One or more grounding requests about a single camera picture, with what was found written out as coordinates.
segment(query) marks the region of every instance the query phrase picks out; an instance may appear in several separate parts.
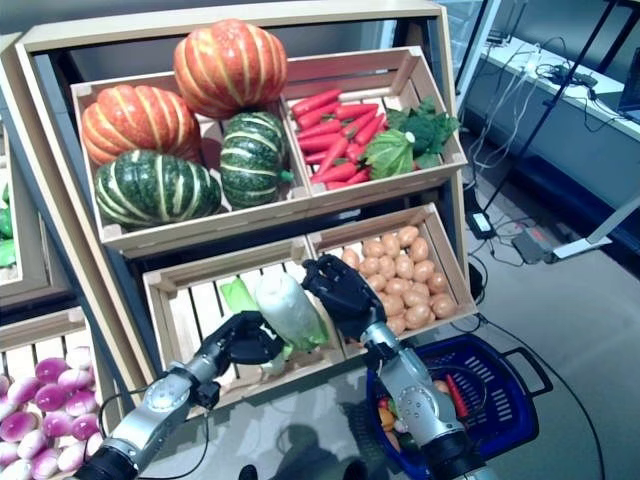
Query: wooden display stand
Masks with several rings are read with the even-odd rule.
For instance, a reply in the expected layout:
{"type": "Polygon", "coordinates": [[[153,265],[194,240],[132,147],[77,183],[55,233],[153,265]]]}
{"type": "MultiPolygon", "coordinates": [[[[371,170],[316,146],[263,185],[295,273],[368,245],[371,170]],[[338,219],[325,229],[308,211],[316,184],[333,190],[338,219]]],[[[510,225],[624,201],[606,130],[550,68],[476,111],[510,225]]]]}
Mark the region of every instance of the wooden display stand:
{"type": "MultiPolygon", "coordinates": [[[[65,248],[69,251],[74,268],[79,272],[78,277],[82,287],[92,303],[92,309],[95,308],[100,327],[107,337],[118,366],[123,375],[126,375],[128,386],[137,386],[149,380],[149,363],[136,336],[135,322],[123,301],[119,282],[114,276],[113,265],[110,265],[109,258],[101,245],[99,236],[101,233],[97,232],[95,217],[91,211],[91,199],[87,193],[89,187],[86,185],[86,168],[83,164],[81,146],[73,129],[72,113],[64,105],[63,91],[67,85],[60,85],[55,80],[51,55],[73,48],[111,42],[186,35],[195,28],[207,26],[223,18],[238,18],[263,27],[279,27],[421,17],[432,19],[437,23],[444,90],[441,102],[442,107],[446,108],[450,115],[455,115],[455,92],[446,9],[424,0],[261,3],[61,22],[32,28],[16,43],[15,49],[12,48],[11,52],[5,56],[3,64],[6,64],[5,69],[9,78],[4,81],[11,87],[9,91],[12,92],[14,111],[17,113],[19,109],[24,115],[18,130],[21,141],[28,145],[31,168],[47,203],[52,205],[52,214],[61,231],[65,248]]],[[[413,66],[416,68],[420,68],[420,62],[424,62],[416,59],[415,56],[410,58],[408,63],[398,69],[398,78],[405,77],[406,82],[408,78],[406,76],[411,76],[409,64],[414,60],[416,63],[413,66]]],[[[398,82],[391,84],[391,91],[395,92],[399,89],[398,92],[402,96],[400,87],[403,85],[398,82]]],[[[414,87],[419,93],[417,98],[422,98],[420,85],[414,85],[414,87]]],[[[425,94],[431,94],[431,88],[428,87],[425,94]]],[[[292,94],[289,98],[295,98],[295,95],[292,94]]],[[[412,98],[408,103],[399,100],[398,104],[406,106],[415,103],[414,100],[412,98]]],[[[455,150],[452,153],[463,155],[457,138],[454,138],[450,144],[449,148],[455,150]]],[[[448,205],[443,204],[441,207],[446,211],[445,219],[449,224],[450,238],[455,244],[457,260],[464,272],[464,277],[468,277],[459,170],[465,160],[463,156],[458,156],[452,161],[457,162],[457,165],[454,171],[442,177],[442,182],[427,182],[422,188],[432,188],[444,182],[442,186],[448,192],[448,205]]],[[[420,185],[416,184],[409,190],[396,192],[397,195],[393,196],[401,196],[409,191],[416,192],[420,189],[420,185]]],[[[375,201],[375,197],[367,197],[366,201],[375,201]]],[[[209,234],[206,229],[200,233],[205,236],[209,234]]],[[[194,235],[191,244],[194,245],[198,241],[203,241],[203,237],[194,235]]],[[[184,249],[188,244],[182,243],[178,247],[184,249]]],[[[150,253],[153,252],[150,250],[144,252],[144,254],[150,253]]],[[[115,275],[122,275],[122,272],[115,270],[115,275]]],[[[120,283],[124,281],[123,277],[119,279],[120,283]]]]}

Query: orange pumpkin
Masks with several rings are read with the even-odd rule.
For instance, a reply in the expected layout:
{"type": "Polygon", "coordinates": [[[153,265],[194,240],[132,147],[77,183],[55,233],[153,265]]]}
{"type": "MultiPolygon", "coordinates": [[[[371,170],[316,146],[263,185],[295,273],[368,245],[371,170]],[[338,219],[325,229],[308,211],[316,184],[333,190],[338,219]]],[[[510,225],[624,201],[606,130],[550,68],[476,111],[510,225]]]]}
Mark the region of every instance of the orange pumpkin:
{"type": "Polygon", "coordinates": [[[173,69],[191,109],[229,118],[278,98],[287,80],[287,55],[280,40],[261,28],[222,20],[182,40],[173,69]]]}
{"type": "Polygon", "coordinates": [[[82,114],[82,141],[98,165],[135,149],[196,158],[200,127],[182,98],[141,85],[118,85],[98,94],[82,114]]]}

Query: wall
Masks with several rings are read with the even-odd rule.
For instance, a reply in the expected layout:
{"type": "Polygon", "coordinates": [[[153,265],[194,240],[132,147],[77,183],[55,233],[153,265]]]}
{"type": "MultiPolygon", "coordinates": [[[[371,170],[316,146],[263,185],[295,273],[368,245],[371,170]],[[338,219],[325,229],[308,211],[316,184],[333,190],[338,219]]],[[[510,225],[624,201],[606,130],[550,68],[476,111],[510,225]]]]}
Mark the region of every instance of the wall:
{"type": "MultiPolygon", "coordinates": [[[[522,3],[522,0],[503,0],[494,28],[510,31],[522,3]],[[511,24],[507,26],[509,12],[514,3],[516,13],[511,24]]],[[[567,44],[567,56],[569,59],[575,59],[584,47],[605,6],[606,2],[602,0],[531,0],[516,29],[515,36],[530,43],[542,43],[551,37],[561,35],[567,44]]],[[[587,54],[584,62],[586,66],[594,69],[598,66],[622,29],[629,11],[627,7],[614,9],[587,54]]],[[[640,23],[636,25],[619,54],[604,73],[624,82],[633,52],[637,47],[640,47],[640,23]]],[[[545,48],[557,55],[563,55],[562,44],[558,40],[549,43],[545,48]]]]}

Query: potato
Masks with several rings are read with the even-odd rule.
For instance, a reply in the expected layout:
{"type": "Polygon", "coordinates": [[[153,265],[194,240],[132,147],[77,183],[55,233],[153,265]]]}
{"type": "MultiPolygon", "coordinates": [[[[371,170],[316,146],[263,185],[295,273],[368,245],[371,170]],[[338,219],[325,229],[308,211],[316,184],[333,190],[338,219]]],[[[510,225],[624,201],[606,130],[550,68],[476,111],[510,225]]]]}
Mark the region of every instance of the potato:
{"type": "Polygon", "coordinates": [[[396,258],[396,275],[406,280],[413,278],[413,261],[408,255],[398,255],[396,258]]]}
{"type": "Polygon", "coordinates": [[[436,295],[433,300],[433,313],[438,318],[447,318],[456,311],[456,304],[447,294],[436,295]]]}
{"type": "Polygon", "coordinates": [[[396,276],[396,262],[389,255],[380,257],[380,274],[387,280],[396,276]]]}
{"type": "Polygon", "coordinates": [[[436,266],[431,260],[423,260],[413,266],[413,281],[425,283],[435,270],[436,266]]]}
{"type": "Polygon", "coordinates": [[[429,295],[431,295],[431,292],[429,292],[429,287],[427,287],[424,283],[414,283],[413,285],[411,285],[411,290],[415,290],[425,297],[429,297],[429,295]]]}
{"type": "Polygon", "coordinates": [[[387,327],[393,332],[396,337],[402,335],[402,332],[406,330],[404,315],[394,315],[387,318],[387,327]]]}
{"type": "Polygon", "coordinates": [[[409,282],[404,278],[392,278],[387,281],[384,291],[388,295],[402,295],[405,290],[409,290],[409,282]]]}
{"type": "Polygon", "coordinates": [[[379,258],[384,255],[384,245],[379,240],[366,240],[362,245],[362,253],[365,257],[379,258]]]}
{"type": "Polygon", "coordinates": [[[415,307],[411,307],[404,314],[404,319],[409,330],[422,328],[429,323],[431,309],[425,303],[419,303],[415,307]]]}
{"type": "Polygon", "coordinates": [[[374,273],[369,278],[367,278],[367,282],[369,282],[371,288],[373,288],[376,292],[381,292],[382,290],[384,290],[384,287],[387,284],[387,279],[379,273],[374,273]]]}
{"type": "Polygon", "coordinates": [[[440,272],[436,272],[427,280],[429,291],[432,294],[447,291],[447,278],[440,272]]]}
{"type": "Polygon", "coordinates": [[[398,295],[387,295],[387,298],[382,301],[382,305],[387,318],[400,315],[404,311],[404,302],[398,295]]]}
{"type": "Polygon", "coordinates": [[[393,233],[385,233],[382,236],[382,245],[384,245],[384,252],[391,258],[400,255],[400,242],[393,233]]]}
{"type": "Polygon", "coordinates": [[[425,297],[415,290],[405,290],[402,292],[402,300],[407,308],[415,307],[420,303],[429,305],[429,297],[425,297]]]}
{"type": "Polygon", "coordinates": [[[429,256],[429,246],[427,245],[427,241],[422,237],[416,238],[409,249],[409,256],[414,263],[426,260],[429,256]]]}
{"type": "Polygon", "coordinates": [[[342,261],[356,270],[358,270],[360,266],[360,257],[353,248],[347,247],[344,249],[344,252],[342,252],[342,261]]]}
{"type": "Polygon", "coordinates": [[[360,262],[359,271],[365,277],[370,277],[374,273],[378,273],[380,269],[380,261],[376,257],[366,257],[362,262],[360,262]]]}
{"type": "Polygon", "coordinates": [[[400,248],[407,248],[418,237],[419,230],[416,227],[404,227],[398,232],[398,242],[400,248]]]}

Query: wooden crate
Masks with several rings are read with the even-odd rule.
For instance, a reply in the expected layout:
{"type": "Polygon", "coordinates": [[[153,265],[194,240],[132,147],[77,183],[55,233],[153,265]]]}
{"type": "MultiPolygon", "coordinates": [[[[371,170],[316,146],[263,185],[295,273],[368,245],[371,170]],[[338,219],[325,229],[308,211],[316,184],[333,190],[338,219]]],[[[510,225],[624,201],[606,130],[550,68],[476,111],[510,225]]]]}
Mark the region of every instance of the wooden crate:
{"type": "Polygon", "coordinates": [[[68,290],[68,282],[51,239],[11,154],[4,124],[0,153],[0,195],[9,185],[11,223],[16,249],[15,271],[11,278],[0,279],[0,307],[15,305],[68,290]]]}
{"type": "MultiPolygon", "coordinates": [[[[73,103],[78,128],[82,129],[82,113],[94,103],[98,94],[109,87],[127,84],[131,86],[148,85],[163,88],[180,94],[173,72],[165,72],[135,77],[124,77],[99,82],[80,83],[71,86],[73,103]]],[[[276,102],[269,106],[272,113],[283,118],[283,103],[276,102]]],[[[203,138],[203,157],[205,166],[220,182],[219,151],[226,121],[218,122],[201,115],[197,115],[203,138]]],[[[86,172],[91,189],[93,213],[102,243],[122,252],[126,257],[139,257],[162,251],[167,251],[186,245],[214,240],[217,238],[237,235],[250,230],[279,225],[299,220],[305,217],[309,204],[309,191],[304,177],[303,166],[298,163],[295,155],[289,157],[289,169],[294,175],[294,181],[288,188],[281,190],[277,202],[243,210],[231,211],[231,207],[224,198],[221,212],[204,218],[188,220],[181,223],[163,225],[127,232],[121,226],[105,222],[98,210],[94,195],[93,178],[97,166],[89,160],[87,151],[82,145],[86,172]]]]}
{"type": "MultiPolygon", "coordinates": [[[[343,91],[340,101],[378,103],[379,112],[384,112],[385,108],[402,110],[416,107],[428,96],[433,96],[438,112],[446,110],[419,47],[289,59],[289,81],[283,91],[287,107],[332,88],[343,91]]],[[[290,136],[295,138],[297,127],[290,116],[287,117],[286,126],[290,136]]],[[[297,141],[294,142],[294,149],[304,165],[297,141]]],[[[452,135],[445,144],[440,166],[339,190],[326,191],[322,184],[312,185],[309,176],[317,167],[304,165],[307,174],[305,181],[311,191],[310,215],[344,210],[433,188],[449,180],[466,163],[458,137],[452,135]]]]}
{"type": "MultiPolygon", "coordinates": [[[[429,246],[429,259],[435,263],[436,271],[444,273],[448,281],[448,293],[456,302],[457,309],[453,316],[437,320],[424,328],[407,330],[400,338],[408,338],[440,325],[450,323],[477,312],[473,297],[469,292],[451,244],[447,239],[444,226],[440,221],[435,206],[430,203],[424,207],[412,208],[402,212],[390,213],[380,217],[356,223],[330,228],[308,235],[309,243],[318,258],[323,253],[342,256],[344,247],[353,248],[361,254],[362,242],[371,238],[379,238],[389,232],[396,232],[407,225],[415,225],[429,246]]],[[[354,344],[344,345],[347,357],[362,353],[363,350],[354,344]]]]}
{"type": "MultiPolygon", "coordinates": [[[[116,393],[113,377],[94,342],[80,307],[0,327],[0,338],[0,372],[14,379],[35,376],[35,365],[40,360],[48,357],[64,358],[68,350],[86,346],[90,347],[93,356],[98,404],[116,393]]],[[[28,404],[27,411],[37,413],[42,418],[42,412],[33,403],[28,404]]],[[[113,402],[104,413],[104,425],[110,431],[122,418],[122,412],[117,402],[113,402]]]]}
{"type": "MultiPolygon", "coordinates": [[[[295,237],[205,260],[148,272],[143,276],[162,366],[193,357],[203,338],[214,332],[231,314],[219,285],[242,278],[253,293],[260,276],[270,269],[285,270],[302,281],[301,263],[311,258],[305,237],[295,237]]],[[[344,360],[341,342],[326,311],[330,340],[311,353],[294,353],[284,374],[266,377],[260,367],[233,365],[218,382],[225,405],[283,385],[344,360]]]]}

